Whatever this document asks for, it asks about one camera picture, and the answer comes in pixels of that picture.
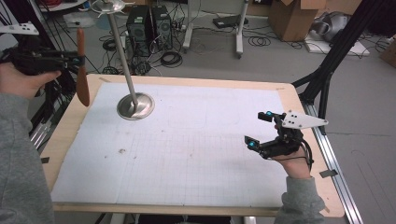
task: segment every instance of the box flap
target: box flap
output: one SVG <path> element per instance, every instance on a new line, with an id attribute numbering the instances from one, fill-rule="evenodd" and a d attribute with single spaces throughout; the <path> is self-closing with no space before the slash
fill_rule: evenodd
<path id="1" fill-rule="evenodd" d="M 294 0 L 280 0 L 281 2 L 283 2 L 283 4 L 285 4 L 286 6 L 290 5 L 290 3 L 292 3 Z"/>
<path id="2" fill-rule="evenodd" d="M 325 7 L 326 0 L 301 0 L 301 9 L 323 9 Z"/>

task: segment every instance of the floor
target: floor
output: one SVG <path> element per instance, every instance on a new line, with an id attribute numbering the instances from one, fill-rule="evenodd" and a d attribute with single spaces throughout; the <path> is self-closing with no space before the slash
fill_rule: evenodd
<path id="1" fill-rule="evenodd" d="M 215 28 L 210 21 L 214 17 L 199 16 L 194 23 Z M 125 30 L 122 26 L 125 19 L 118 19 L 118 23 L 120 30 Z M 266 18 L 249 18 L 247 28 L 264 26 L 267 26 Z M 97 67 L 107 63 L 103 42 L 98 38 L 108 35 L 108 30 L 106 17 L 85 29 L 86 55 Z M 75 33 L 73 29 L 70 31 L 71 35 Z M 255 31 L 267 33 L 271 29 Z M 248 38 L 244 38 L 244 54 L 239 60 L 235 55 L 233 33 L 197 30 L 191 50 L 182 54 L 180 67 L 160 66 L 158 71 L 151 69 L 147 76 L 291 83 L 315 71 L 326 56 L 308 53 L 304 46 L 296 49 L 288 43 L 270 40 L 269 46 L 253 47 Z M 65 41 L 66 47 L 73 49 L 73 43 L 69 42 Z M 396 220 L 396 119 L 393 117 L 396 114 L 396 69 L 379 59 L 373 42 L 362 40 L 361 43 L 369 48 L 370 56 L 347 56 L 333 75 L 327 109 L 330 124 L 326 130 L 363 222 L 393 224 Z M 111 65 L 120 67 L 117 58 L 116 55 Z M 87 66 L 89 71 L 94 70 L 91 65 Z M 58 212 L 56 220 L 57 223 L 93 223 L 99 215 Z M 273 221 L 271 217 L 257 218 L 259 224 Z M 345 218 L 326 221 L 347 223 Z M 109 216 L 102 223 L 109 223 Z"/>

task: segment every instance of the person's arm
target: person's arm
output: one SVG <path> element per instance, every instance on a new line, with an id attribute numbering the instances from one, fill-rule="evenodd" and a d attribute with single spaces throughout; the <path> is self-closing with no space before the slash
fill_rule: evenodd
<path id="1" fill-rule="evenodd" d="M 299 149 L 289 156 L 273 158 L 288 173 L 287 192 L 282 195 L 283 206 L 276 215 L 275 224 L 324 223 L 324 217 L 320 211 L 324 209 L 325 204 L 318 196 L 315 178 L 311 177 L 304 158 L 293 159 L 302 156 L 304 153 Z"/>
<path id="2" fill-rule="evenodd" d="M 28 77 L 0 64 L 0 223 L 53 223 L 50 192 L 29 138 L 29 99 L 59 72 Z"/>

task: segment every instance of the gray sweatshirt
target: gray sweatshirt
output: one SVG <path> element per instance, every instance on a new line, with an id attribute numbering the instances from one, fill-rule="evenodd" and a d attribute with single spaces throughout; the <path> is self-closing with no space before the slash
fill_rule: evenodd
<path id="1" fill-rule="evenodd" d="M 0 93 L 0 223 L 54 223 L 40 157 L 29 138 L 29 101 Z"/>
<path id="2" fill-rule="evenodd" d="M 0 223 L 54 223 L 50 192 L 41 160 L 29 139 L 29 102 L 16 95 L 0 93 Z M 315 179 L 287 177 L 288 192 L 276 224 L 324 223 Z"/>

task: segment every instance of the black tape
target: black tape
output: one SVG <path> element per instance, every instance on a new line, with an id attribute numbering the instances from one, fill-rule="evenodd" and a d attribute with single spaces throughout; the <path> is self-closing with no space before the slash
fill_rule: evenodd
<path id="1" fill-rule="evenodd" d="M 50 162 L 50 157 L 41 158 L 41 163 L 45 164 L 45 163 L 49 163 L 49 162 Z"/>
<path id="2" fill-rule="evenodd" d="M 321 175 L 322 178 L 338 175 L 338 173 L 335 170 L 327 170 L 320 172 L 319 174 Z"/>

